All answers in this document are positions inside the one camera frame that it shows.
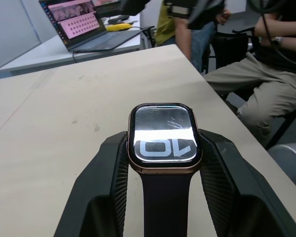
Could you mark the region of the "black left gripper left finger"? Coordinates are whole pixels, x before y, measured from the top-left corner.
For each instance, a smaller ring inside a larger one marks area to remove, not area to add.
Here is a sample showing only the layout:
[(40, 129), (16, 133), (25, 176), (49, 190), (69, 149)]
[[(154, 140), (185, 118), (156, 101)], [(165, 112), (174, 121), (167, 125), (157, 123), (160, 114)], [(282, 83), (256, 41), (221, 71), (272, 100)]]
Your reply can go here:
[(128, 154), (125, 131), (108, 137), (77, 177), (56, 237), (121, 237), (124, 232)]

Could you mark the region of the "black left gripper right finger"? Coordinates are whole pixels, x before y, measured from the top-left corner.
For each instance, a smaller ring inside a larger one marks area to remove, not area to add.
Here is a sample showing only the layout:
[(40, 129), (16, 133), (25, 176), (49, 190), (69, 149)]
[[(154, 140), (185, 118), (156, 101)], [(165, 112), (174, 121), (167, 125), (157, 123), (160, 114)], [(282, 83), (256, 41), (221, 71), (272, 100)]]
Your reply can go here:
[(200, 176), (217, 236), (296, 237), (296, 223), (267, 180), (227, 138), (199, 130)]

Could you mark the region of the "bystander bare hand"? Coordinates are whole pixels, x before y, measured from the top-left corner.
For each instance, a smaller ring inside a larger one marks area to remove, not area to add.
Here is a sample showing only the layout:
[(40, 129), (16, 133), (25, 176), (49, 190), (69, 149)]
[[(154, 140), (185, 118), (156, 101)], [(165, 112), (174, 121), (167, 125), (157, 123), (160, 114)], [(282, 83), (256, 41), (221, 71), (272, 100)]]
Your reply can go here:
[(224, 25), (231, 17), (231, 12), (228, 9), (224, 9), (216, 16), (216, 22), (220, 25)]

